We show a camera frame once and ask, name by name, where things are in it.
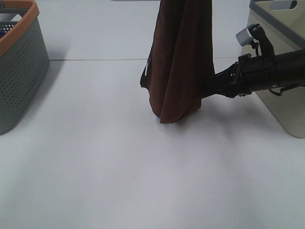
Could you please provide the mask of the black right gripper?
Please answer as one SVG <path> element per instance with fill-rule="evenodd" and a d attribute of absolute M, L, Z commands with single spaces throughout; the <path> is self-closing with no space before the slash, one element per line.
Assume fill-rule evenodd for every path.
<path fill-rule="evenodd" d="M 235 62 L 229 68 L 219 72 L 215 77 L 199 84 L 200 97 L 222 95 L 228 98 L 251 95 L 249 87 L 244 84 L 241 75 L 242 64 Z"/>

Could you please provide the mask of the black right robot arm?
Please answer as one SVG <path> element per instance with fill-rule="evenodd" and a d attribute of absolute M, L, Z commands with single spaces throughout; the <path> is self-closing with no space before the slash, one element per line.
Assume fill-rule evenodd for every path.
<path fill-rule="evenodd" d="M 304 85 L 305 51 L 297 50 L 270 58 L 245 54 L 199 88 L 201 98 L 215 94 L 235 98 L 274 88 L 280 88 L 280 92 L 272 93 L 281 96 L 284 91 Z"/>

